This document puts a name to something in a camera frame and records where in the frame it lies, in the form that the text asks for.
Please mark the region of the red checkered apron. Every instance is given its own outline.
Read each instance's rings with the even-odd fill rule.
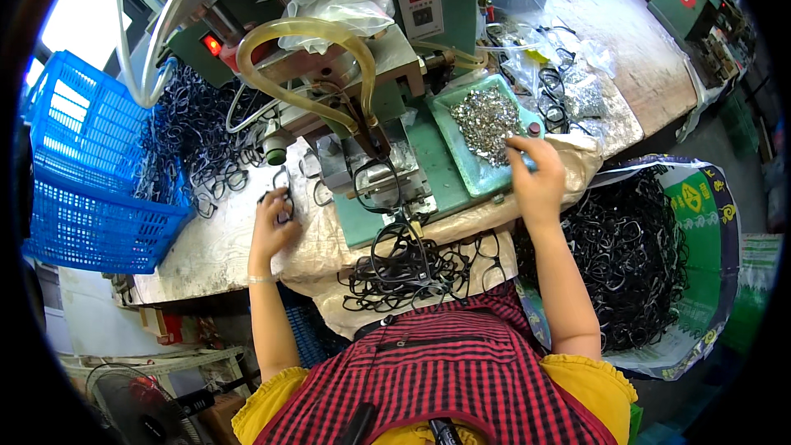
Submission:
[[[336,443],[366,401],[377,408],[366,443],[436,417],[479,429],[489,445],[615,443],[541,370],[534,342],[510,282],[401,314],[313,368],[255,444]]]

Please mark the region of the worker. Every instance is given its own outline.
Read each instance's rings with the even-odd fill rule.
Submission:
[[[601,359],[599,322],[560,225],[565,168],[544,140],[514,137],[506,146],[536,249],[551,353],[532,336],[509,281],[388,317],[337,356],[301,368],[270,266],[300,226],[275,222],[290,212],[285,189],[276,190],[256,210],[248,261],[262,385],[233,418],[242,445],[454,443],[435,438],[440,419],[452,420],[464,445],[627,443],[637,393]],[[519,150],[537,171],[529,172]]]

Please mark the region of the control panel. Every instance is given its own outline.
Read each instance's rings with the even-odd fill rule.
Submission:
[[[410,40],[445,32],[442,0],[398,0],[404,33]]]

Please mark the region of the yellow shirt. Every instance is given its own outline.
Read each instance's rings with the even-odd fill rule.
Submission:
[[[540,364],[555,383],[571,393],[610,430],[618,445],[626,445],[629,441],[629,406],[638,400],[638,394],[623,373],[605,361],[566,354],[549,354]],[[304,368],[287,368],[252,394],[231,421],[241,445],[252,445],[308,373]],[[457,430],[464,445],[486,444],[474,431],[462,427]],[[373,445],[424,445],[426,440],[433,441],[433,435],[424,421],[387,430]]]

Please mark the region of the woman's left hand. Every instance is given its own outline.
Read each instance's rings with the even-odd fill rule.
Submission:
[[[291,213],[291,205],[283,201],[285,193],[285,187],[267,193],[255,210],[255,226],[248,259],[250,276],[270,276],[272,257],[302,232],[300,224],[293,220],[282,227],[275,224],[280,213]]]

